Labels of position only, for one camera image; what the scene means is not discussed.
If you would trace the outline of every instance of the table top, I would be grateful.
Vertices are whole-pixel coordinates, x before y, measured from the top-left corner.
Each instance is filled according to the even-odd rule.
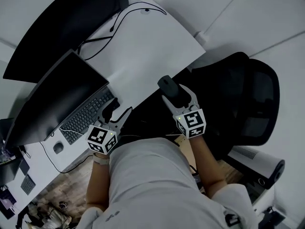
[[[152,0],[143,1],[160,7]],[[135,8],[155,7],[141,3],[130,6],[120,15],[114,31],[124,15]],[[109,30],[116,16],[99,28],[91,39],[112,35],[113,32]],[[94,55],[106,42],[107,40],[104,40],[84,45],[81,57],[86,59]],[[130,106],[135,108],[155,92],[161,77],[175,76],[204,53],[201,45],[169,13],[164,15],[150,10],[146,14],[142,10],[137,10],[126,16],[107,47],[87,62],[108,79],[110,82],[108,87],[118,97],[121,106],[114,111],[112,117],[112,120],[116,120],[127,108]],[[64,149],[59,154],[55,154],[53,146],[59,141],[63,143]],[[42,143],[50,159],[60,171],[67,168],[89,148],[85,142],[85,136],[69,145],[59,130],[55,131],[53,137]],[[15,180],[7,184],[17,200],[14,205],[16,214],[59,174],[47,158],[40,143],[25,145],[25,148],[31,156],[31,159],[24,156],[30,166],[28,174],[36,186],[29,195],[25,194],[20,188],[24,179],[21,170],[18,171]]]

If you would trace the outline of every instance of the white cube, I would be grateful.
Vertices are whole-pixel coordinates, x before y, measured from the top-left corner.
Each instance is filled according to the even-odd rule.
[[[178,129],[187,139],[205,132],[206,121],[202,109],[175,116],[174,120]]]
[[[118,138],[115,131],[90,125],[86,141],[90,149],[106,155],[118,143]]]

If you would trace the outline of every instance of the person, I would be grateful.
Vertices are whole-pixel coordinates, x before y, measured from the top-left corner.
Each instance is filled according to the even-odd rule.
[[[77,229],[258,228],[246,188],[226,183],[202,136],[189,141],[206,196],[177,145],[138,140],[115,149],[110,165],[93,163]]]

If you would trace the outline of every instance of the wooden floor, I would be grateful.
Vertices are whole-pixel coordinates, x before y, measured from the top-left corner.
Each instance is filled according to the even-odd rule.
[[[180,145],[181,151],[184,153],[189,163],[196,168],[195,159],[190,147],[190,143],[182,135],[176,139]],[[83,161],[88,155],[91,155],[90,150],[82,154],[81,158],[70,165],[66,170],[70,170],[78,163]],[[59,174],[34,200],[33,202],[41,202],[38,206],[41,211],[47,214],[48,206],[42,203],[51,202],[54,207],[59,209],[60,202],[66,202],[68,207],[63,209],[62,212],[66,215],[72,216],[73,222],[78,222],[86,208],[86,190],[89,183],[92,171],[92,157],[89,157],[83,164],[68,174]],[[219,164],[226,175],[228,183],[237,183],[243,175],[235,170],[233,167],[219,161]],[[37,213],[37,207],[30,206],[32,215]]]

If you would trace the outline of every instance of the black chair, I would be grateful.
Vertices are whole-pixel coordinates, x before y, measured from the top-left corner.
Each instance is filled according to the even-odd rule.
[[[204,138],[217,160],[233,146],[260,146],[268,141],[280,93],[277,75],[267,64],[237,52],[193,69],[189,87],[203,109]]]

